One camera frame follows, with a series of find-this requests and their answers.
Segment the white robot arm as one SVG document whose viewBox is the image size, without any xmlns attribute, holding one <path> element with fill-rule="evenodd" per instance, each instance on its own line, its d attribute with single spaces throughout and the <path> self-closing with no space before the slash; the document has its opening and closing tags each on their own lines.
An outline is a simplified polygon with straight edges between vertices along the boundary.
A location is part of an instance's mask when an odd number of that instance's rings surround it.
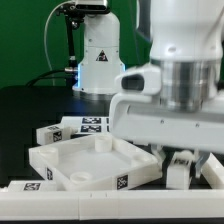
<svg viewBox="0 0 224 224">
<path fill-rule="evenodd" d="M 194 150 L 199 175 L 224 153 L 224 0 L 137 0 L 150 61 L 114 80 L 110 133 L 134 143 Z"/>
</svg>

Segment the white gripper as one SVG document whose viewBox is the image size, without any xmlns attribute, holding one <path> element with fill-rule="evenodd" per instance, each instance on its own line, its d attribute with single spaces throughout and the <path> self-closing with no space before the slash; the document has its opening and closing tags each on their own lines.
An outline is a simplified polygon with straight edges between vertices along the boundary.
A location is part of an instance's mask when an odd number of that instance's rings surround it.
<svg viewBox="0 0 224 224">
<path fill-rule="evenodd" d="M 224 154 L 224 92 L 193 113 L 169 111 L 153 104 L 150 96 L 118 93 L 111 100 L 109 121 L 114 136 L 136 144 L 155 144 L 151 151 L 159 166 L 166 158 L 162 146 L 198 149 L 194 153 L 197 179 L 209 152 Z"/>
</svg>

